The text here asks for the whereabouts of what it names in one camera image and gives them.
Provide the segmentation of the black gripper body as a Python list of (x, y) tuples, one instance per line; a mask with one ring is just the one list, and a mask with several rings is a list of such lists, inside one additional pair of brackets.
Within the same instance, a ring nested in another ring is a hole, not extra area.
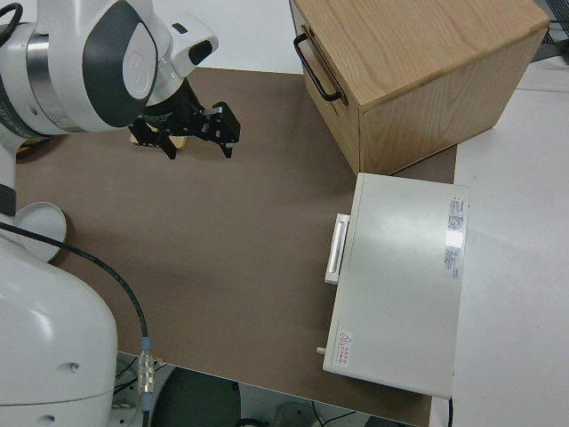
[(159, 133), (169, 134), (171, 140), (196, 136), (215, 144), (219, 133), (233, 134), (236, 144), (241, 126), (226, 102), (219, 101), (207, 109), (200, 104), (190, 84), (182, 84), (170, 98), (144, 108), (128, 129), (141, 146), (159, 148), (156, 145)]

